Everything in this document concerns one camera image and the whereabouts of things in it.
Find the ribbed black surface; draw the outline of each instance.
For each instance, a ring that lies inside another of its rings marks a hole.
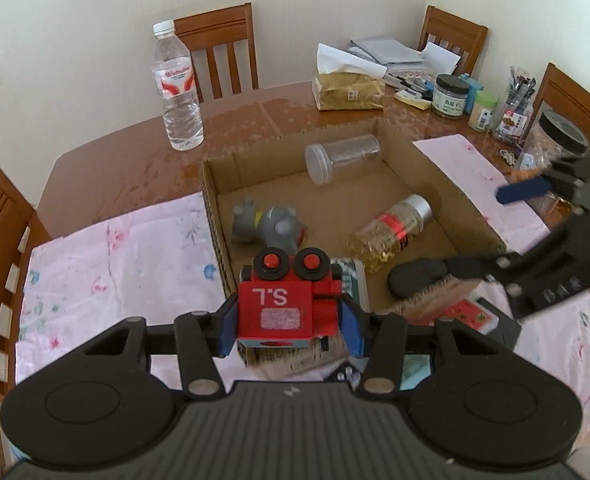
[[[447,464],[446,459],[419,441],[393,406],[360,400],[346,384],[238,383],[235,391],[223,400],[189,407],[163,442],[131,462],[86,473],[53,472],[21,463],[4,478],[578,478],[563,465],[506,475],[469,470],[456,463]]]

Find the brown tabletop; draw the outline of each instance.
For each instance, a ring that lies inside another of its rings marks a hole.
[[[320,112],[311,83],[255,90],[205,102],[203,144],[188,152],[171,148],[161,117],[101,137],[57,160],[41,198],[38,215],[52,237],[135,209],[200,190],[199,164],[245,144],[307,128],[383,116],[412,140],[462,134],[500,171],[505,147],[472,130],[466,119],[443,119],[393,98],[387,88],[384,110]]]

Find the gray toy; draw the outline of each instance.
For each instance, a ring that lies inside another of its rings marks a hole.
[[[255,211],[251,198],[233,208],[233,240],[261,240],[266,247],[277,247],[294,256],[304,240],[306,226],[291,207],[272,207],[267,212]]]

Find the black jar lid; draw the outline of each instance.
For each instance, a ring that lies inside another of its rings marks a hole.
[[[470,88],[470,85],[466,81],[450,74],[439,74],[437,76],[437,85],[441,86],[444,90],[461,95],[462,97],[468,95],[468,89]]]
[[[588,139],[584,133],[571,121],[552,110],[542,112],[539,126],[563,149],[575,155],[583,155],[588,150]]]

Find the silver bottle cap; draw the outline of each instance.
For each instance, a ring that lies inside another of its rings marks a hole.
[[[403,202],[417,211],[419,216],[422,218],[423,230],[426,224],[432,220],[432,209],[430,209],[430,204],[426,202],[426,199],[423,196],[419,195],[411,195],[403,200]]]

